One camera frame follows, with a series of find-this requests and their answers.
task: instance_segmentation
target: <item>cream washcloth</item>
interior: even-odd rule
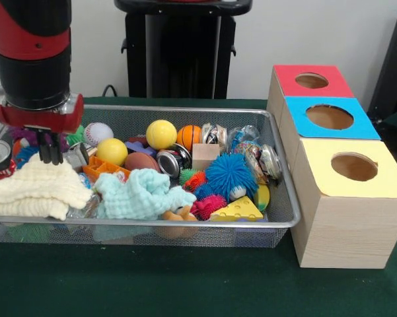
[[[0,180],[0,216],[65,220],[69,206],[82,209],[91,195],[68,162],[44,164],[36,154],[11,177]]]

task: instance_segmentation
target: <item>red box top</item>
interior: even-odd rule
[[[336,66],[275,65],[274,69],[285,97],[354,97]]]

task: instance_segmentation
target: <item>yellow cheese toy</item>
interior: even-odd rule
[[[258,211],[250,198],[244,196],[225,208],[221,208],[211,214],[210,221],[237,221],[246,219],[248,221],[257,221],[263,219],[263,215]]]

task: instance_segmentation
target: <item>orange stuffed toy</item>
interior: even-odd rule
[[[162,215],[163,220],[169,221],[197,221],[190,213],[191,206],[183,207],[178,213],[166,211]],[[156,233],[164,239],[190,238],[197,233],[197,227],[157,227]]]

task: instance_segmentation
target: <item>black cable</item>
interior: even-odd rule
[[[113,87],[113,85],[107,85],[106,88],[104,88],[101,97],[105,97],[106,96],[107,90],[109,90],[109,88],[112,89],[113,96],[117,97],[118,93],[116,92],[116,89]]]

